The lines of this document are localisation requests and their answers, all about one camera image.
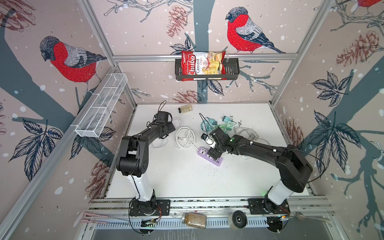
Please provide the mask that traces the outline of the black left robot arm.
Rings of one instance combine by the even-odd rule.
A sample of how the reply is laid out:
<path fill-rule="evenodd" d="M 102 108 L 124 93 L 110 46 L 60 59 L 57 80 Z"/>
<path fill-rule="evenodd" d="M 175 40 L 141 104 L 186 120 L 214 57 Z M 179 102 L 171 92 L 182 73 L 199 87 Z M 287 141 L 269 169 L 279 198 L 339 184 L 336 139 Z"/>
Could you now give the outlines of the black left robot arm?
<path fill-rule="evenodd" d="M 127 177 L 135 191 L 129 212 L 131 215 L 150 216 L 159 210 L 155 190 L 145 172 L 149 166 L 150 144 L 156 139 L 165 139 L 176 130 L 172 120 L 171 113 L 159 110 L 145 130 L 122 138 L 116 169 Z"/>

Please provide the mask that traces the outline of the purple power strip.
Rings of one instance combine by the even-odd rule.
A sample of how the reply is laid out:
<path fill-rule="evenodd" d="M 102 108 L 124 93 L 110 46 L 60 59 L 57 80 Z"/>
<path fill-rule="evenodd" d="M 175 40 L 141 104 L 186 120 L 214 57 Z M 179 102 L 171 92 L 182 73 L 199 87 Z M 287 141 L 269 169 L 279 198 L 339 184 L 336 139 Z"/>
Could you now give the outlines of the purple power strip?
<path fill-rule="evenodd" d="M 204 148 L 204 147 L 200 147 L 200 148 L 198 149 L 198 155 L 199 155 L 201 158 L 207 160 L 208 162 L 212 163 L 213 165 L 215 165 L 215 166 L 217 166 L 217 167 L 220 167 L 221 164 L 222 164 L 222 161 L 223 161 L 222 158 L 218 158 L 218 159 L 216 159 L 216 160 L 215 160 L 214 158 L 212 158 L 212 157 L 209 155 L 208 150 L 207 150 L 206 148 Z"/>

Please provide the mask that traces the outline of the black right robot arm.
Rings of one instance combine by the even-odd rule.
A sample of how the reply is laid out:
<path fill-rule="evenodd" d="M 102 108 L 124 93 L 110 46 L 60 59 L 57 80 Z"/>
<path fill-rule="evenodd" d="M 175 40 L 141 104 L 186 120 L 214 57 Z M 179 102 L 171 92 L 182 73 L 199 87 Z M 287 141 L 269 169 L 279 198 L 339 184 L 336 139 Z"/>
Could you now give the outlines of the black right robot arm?
<path fill-rule="evenodd" d="M 261 203 L 250 207 L 264 214 L 289 214 L 285 207 L 287 198 L 304 191 L 313 167 L 301 151 L 293 146 L 275 147 L 249 140 L 240 135 L 230 137 L 222 129 L 216 128 L 201 139 L 209 146 L 208 156 L 218 160 L 223 153 L 251 157 L 268 163 L 279 170 L 280 179 L 264 196 Z"/>

